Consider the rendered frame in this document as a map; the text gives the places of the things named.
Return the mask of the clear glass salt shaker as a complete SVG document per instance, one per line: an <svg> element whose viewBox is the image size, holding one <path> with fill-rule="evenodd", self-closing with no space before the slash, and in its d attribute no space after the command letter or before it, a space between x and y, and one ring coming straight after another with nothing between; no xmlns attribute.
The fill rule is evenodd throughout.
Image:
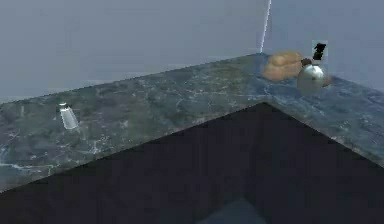
<svg viewBox="0 0 384 224"><path fill-rule="evenodd" d="M71 106L66 102L60 103L58 105L62 123L65 129L71 130L79 126L79 122L74 114Z"/></svg>

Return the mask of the brown bread loaf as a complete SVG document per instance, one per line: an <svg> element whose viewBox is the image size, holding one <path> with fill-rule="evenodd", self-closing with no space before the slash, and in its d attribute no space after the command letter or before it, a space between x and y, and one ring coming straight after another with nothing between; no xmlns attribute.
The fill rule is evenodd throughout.
<svg viewBox="0 0 384 224"><path fill-rule="evenodd" d="M282 81L298 75L302 68L302 55L294 50L281 51L271 55L262 76L270 81Z"/></svg>

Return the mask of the grey marble kitchen worktop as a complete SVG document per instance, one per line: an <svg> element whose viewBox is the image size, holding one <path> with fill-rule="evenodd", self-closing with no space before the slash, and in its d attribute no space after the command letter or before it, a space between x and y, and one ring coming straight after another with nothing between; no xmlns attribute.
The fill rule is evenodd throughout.
<svg viewBox="0 0 384 224"><path fill-rule="evenodd" d="M0 104L0 224L384 224L384 93L304 96L265 62Z"/></svg>

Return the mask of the silver round kettle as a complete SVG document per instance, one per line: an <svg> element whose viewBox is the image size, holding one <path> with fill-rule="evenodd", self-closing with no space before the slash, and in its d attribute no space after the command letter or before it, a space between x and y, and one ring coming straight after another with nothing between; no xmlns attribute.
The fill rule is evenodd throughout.
<svg viewBox="0 0 384 224"><path fill-rule="evenodd" d="M325 64L309 58L302 59L301 63L302 68L297 75L296 87L302 95L312 95L331 83L332 76Z"/></svg>

